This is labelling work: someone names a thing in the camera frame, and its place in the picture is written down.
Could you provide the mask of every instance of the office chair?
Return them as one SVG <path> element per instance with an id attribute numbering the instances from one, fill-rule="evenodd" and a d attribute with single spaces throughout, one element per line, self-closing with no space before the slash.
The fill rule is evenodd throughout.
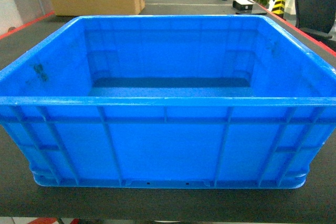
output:
<path id="1" fill-rule="evenodd" d="M 336 50 L 329 35 L 336 18 L 336 0 L 295 0 L 296 27 Z"/>

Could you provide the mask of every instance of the plastic crate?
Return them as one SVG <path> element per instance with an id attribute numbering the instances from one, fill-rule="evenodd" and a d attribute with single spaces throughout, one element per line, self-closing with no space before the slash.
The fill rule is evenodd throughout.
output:
<path id="1" fill-rule="evenodd" d="M 296 188 L 335 95 L 267 17 L 86 16 L 0 72 L 0 121 L 43 186 Z"/>

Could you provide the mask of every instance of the table surface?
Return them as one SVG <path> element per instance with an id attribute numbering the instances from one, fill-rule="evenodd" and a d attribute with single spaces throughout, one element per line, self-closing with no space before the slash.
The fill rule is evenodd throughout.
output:
<path id="1" fill-rule="evenodd" d="M 234 14 L 232 1 L 146 0 L 141 14 Z M 267 16 L 336 66 L 333 55 L 287 24 Z M 0 69 L 71 19 L 50 16 L 1 39 Z M 40 187 L 33 180 L 28 161 L 0 127 L 0 216 L 334 223 L 336 133 L 331 135 L 310 168 L 306 184 L 295 190 Z"/>

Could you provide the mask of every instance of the crate rim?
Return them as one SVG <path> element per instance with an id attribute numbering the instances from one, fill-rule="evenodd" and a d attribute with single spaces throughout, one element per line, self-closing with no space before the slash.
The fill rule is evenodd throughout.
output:
<path id="1" fill-rule="evenodd" d="M 0 106 L 335 107 L 336 97 L 0 97 Z"/>

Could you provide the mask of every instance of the crate base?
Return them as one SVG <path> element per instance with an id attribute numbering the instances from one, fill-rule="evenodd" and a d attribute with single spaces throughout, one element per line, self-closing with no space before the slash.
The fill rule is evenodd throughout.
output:
<path id="1" fill-rule="evenodd" d="M 94 180 L 81 179 L 76 182 L 74 179 L 62 179 L 57 183 L 54 179 L 34 175 L 34 180 L 41 186 L 56 187 L 105 187 L 105 188 L 138 188 L 138 189 L 296 189 L 304 185 L 306 175 L 299 178 L 283 180 L 280 185 L 273 180 L 264 180 L 260 185 L 255 181 L 148 181 L 148 180 Z"/>
<path id="2" fill-rule="evenodd" d="M 102 78 L 91 97 L 253 97 L 243 78 Z"/>

